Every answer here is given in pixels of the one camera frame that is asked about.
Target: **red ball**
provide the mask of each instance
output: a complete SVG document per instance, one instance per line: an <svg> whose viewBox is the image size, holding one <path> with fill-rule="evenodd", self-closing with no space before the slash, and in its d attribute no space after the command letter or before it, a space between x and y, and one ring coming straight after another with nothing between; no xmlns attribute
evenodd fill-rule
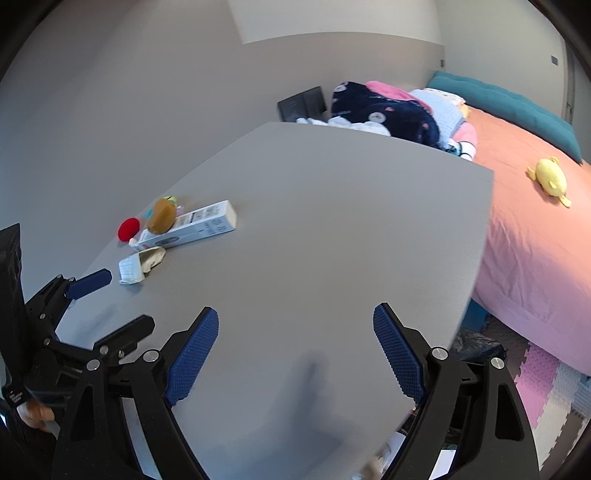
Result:
<svg viewBox="0 0 591 480"><path fill-rule="evenodd" d="M128 218L124 221L119 230L117 230L117 236L122 242L129 242L136 233L139 232L139 220L137 218Z"/></svg>

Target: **pink bedsheet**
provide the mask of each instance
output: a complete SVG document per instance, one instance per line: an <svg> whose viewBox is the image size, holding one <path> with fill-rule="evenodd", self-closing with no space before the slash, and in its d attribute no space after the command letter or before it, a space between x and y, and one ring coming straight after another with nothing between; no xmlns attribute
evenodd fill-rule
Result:
<svg viewBox="0 0 591 480"><path fill-rule="evenodd" d="M472 108L474 161L494 170L488 240L474 291L484 308L573 368L591 375L591 165L576 164L529 132ZM565 208L525 174L560 160Z"/></svg>

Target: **gray tabletop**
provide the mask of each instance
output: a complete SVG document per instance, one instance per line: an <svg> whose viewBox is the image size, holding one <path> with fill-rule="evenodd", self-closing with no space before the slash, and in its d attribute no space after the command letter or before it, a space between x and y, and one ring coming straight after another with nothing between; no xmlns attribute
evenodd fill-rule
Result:
<svg viewBox="0 0 591 480"><path fill-rule="evenodd" d="M449 346L478 272L492 178L403 140L266 124L161 192L189 209L230 200L237 230L168 250L135 286L117 283L132 252L113 240L89 268L109 268L113 283L69 310L58 334L90 347L145 313L156 328L135 359L213 307L219 337L173 408L208 475L345 480L413 406L373 309L387 301L432 346Z"/></svg>

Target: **yellow toy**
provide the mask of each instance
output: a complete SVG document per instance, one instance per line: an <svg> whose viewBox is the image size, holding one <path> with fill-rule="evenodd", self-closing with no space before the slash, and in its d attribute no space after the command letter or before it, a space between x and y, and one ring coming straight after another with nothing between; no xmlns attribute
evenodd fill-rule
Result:
<svg viewBox="0 0 591 480"><path fill-rule="evenodd" d="M537 180L548 195L558 197L562 205L570 208L572 202L566 197L566 176L558 166L558 158L540 159L535 170L527 167L527 174L533 181Z"/></svg>

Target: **long teal cushion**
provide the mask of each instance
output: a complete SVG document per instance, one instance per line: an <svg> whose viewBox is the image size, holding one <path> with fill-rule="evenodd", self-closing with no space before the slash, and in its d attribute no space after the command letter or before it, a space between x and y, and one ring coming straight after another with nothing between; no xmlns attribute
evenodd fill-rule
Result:
<svg viewBox="0 0 591 480"><path fill-rule="evenodd" d="M427 86L460 95L468 105L537 135L561 149L575 162L583 163L581 147L573 127L523 95L480 80L446 72L436 72Z"/></svg>

